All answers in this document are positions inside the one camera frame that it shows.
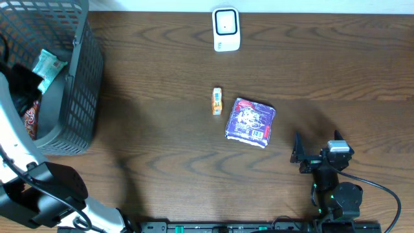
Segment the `small orange box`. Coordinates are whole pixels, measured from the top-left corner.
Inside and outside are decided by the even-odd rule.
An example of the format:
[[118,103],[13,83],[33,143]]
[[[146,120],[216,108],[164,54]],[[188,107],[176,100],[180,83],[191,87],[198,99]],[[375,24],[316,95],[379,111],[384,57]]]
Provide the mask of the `small orange box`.
[[222,110],[222,89],[220,87],[214,87],[212,92],[212,115],[220,115]]

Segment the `purple noodle packet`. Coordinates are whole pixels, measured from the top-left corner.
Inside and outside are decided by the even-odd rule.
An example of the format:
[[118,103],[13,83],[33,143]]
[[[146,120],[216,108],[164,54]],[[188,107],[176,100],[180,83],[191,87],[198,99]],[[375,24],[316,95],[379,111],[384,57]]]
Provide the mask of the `purple noodle packet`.
[[225,137],[229,140],[238,140],[252,146],[266,148],[275,116],[276,110],[273,107],[237,98],[226,125]]

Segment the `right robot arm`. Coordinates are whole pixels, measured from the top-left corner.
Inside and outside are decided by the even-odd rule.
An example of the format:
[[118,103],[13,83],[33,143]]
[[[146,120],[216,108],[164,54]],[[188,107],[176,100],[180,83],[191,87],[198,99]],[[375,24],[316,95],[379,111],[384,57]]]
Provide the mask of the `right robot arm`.
[[336,130],[317,155],[308,155],[299,133],[295,134],[291,163],[300,165],[300,173],[313,177],[311,201],[320,210],[309,230],[315,232],[355,232],[354,219],[360,216],[363,190],[350,182],[340,182],[338,174],[348,167],[354,150]]

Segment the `mint green snack packet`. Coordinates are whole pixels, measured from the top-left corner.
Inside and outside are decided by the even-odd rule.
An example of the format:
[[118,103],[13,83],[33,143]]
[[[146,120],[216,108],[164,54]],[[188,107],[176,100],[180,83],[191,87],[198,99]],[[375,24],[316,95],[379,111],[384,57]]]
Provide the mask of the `mint green snack packet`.
[[38,85],[38,89],[41,94],[45,94],[50,87],[54,79],[67,65],[66,61],[61,61],[57,56],[53,55],[49,51],[42,49],[38,56],[38,62],[32,69],[32,71],[38,76],[42,77],[41,83]]

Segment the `red orange snack bar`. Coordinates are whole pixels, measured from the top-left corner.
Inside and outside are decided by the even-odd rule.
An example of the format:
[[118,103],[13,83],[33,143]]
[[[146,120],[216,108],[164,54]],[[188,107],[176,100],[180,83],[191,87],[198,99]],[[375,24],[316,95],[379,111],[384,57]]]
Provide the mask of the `red orange snack bar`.
[[39,107],[39,100],[35,100],[33,106],[24,115],[25,129],[32,140],[37,139]]

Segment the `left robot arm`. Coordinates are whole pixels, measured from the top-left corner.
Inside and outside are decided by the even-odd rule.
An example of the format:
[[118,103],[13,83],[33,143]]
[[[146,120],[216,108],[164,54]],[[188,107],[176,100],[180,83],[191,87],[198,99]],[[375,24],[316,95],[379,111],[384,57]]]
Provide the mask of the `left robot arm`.
[[90,197],[75,169],[49,162],[34,145],[20,114],[40,81],[19,64],[1,64],[1,216],[58,232],[138,232],[119,209]]

